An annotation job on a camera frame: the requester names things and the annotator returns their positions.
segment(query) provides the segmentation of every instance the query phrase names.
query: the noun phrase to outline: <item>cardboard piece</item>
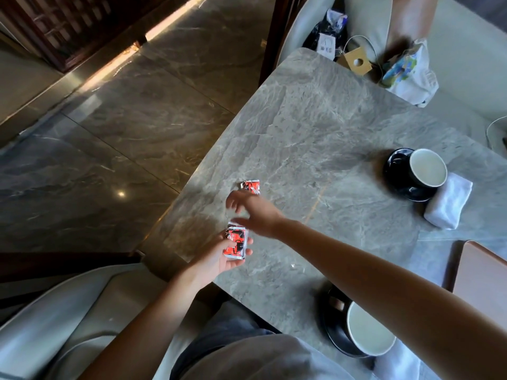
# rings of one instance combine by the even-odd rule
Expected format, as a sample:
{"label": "cardboard piece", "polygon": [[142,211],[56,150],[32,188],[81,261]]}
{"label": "cardboard piece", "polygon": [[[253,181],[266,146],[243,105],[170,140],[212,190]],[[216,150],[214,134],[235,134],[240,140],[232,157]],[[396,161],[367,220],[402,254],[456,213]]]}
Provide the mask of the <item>cardboard piece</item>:
{"label": "cardboard piece", "polygon": [[368,61],[368,57],[362,46],[340,56],[336,62],[359,76],[364,76],[372,69],[372,65]]}

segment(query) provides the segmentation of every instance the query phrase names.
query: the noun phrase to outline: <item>forearm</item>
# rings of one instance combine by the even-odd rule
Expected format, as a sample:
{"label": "forearm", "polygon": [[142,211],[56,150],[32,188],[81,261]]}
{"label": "forearm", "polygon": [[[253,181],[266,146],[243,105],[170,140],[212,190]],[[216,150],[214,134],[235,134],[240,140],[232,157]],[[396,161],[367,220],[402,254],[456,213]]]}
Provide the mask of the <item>forearm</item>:
{"label": "forearm", "polygon": [[79,380],[152,379],[199,289],[191,267],[177,274]]}
{"label": "forearm", "polygon": [[452,293],[296,221],[283,221],[276,238],[312,263],[441,377],[507,378],[501,359],[507,355],[506,332]]}

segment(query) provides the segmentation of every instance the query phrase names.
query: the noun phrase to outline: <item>hand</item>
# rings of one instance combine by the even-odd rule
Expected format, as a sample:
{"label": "hand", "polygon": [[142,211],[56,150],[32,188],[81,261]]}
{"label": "hand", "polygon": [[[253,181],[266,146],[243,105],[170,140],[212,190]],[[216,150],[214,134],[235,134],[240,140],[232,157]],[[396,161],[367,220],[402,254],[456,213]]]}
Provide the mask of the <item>hand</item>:
{"label": "hand", "polygon": [[[249,237],[248,244],[253,242],[253,239]],[[224,249],[234,247],[235,244],[234,241],[225,238],[225,230],[223,230],[204,245],[202,251],[190,262],[189,269],[194,271],[200,288],[206,287],[222,272],[244,264],[245,260],[233,260],[224,255]],[[247,256],[252,253],[252,249],[246,250]]]}
{"label": "hand", "polygon": [[274,238],[277,225],[285,219],[275,205],[247,191],[232,191],[227,197],[225,206],[234,209],[237,214],[245,208],[250,218],[236,217],[232,221],[253,230],[260,236]]}

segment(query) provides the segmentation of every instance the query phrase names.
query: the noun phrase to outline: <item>person's leg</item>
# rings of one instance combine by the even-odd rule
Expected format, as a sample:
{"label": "person's leg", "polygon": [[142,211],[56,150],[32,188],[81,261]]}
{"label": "person's leg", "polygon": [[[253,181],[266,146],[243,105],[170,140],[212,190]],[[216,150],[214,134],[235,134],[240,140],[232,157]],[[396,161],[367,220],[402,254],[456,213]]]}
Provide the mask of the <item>person's leg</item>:
{"label": "person's leg", "polygon": [[239,340],[268,334],[273,332],[260,328],[248,310],[236,300],[226,301],[178,357],[170,380],[180,379],[190,367],[213,351]]}

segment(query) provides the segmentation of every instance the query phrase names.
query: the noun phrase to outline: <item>floor tile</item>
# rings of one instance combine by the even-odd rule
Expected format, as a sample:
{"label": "floor tile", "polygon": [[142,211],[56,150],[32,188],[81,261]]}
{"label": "floor tile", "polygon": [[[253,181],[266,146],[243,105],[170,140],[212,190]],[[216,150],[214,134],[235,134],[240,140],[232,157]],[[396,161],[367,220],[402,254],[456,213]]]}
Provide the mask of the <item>floor tile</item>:
{"label": "floor tile", "polygon": [[176,197],[58,114],[0,156],[0,251],[131,251]]}
{"label": "floor tile", "polygon": [[63,113],[177,191],[234,118],[139,53]]}
{"label": "floor tile", "polygon": [[257,90],[275,0],[206,0],[141,53],[238,113]]}

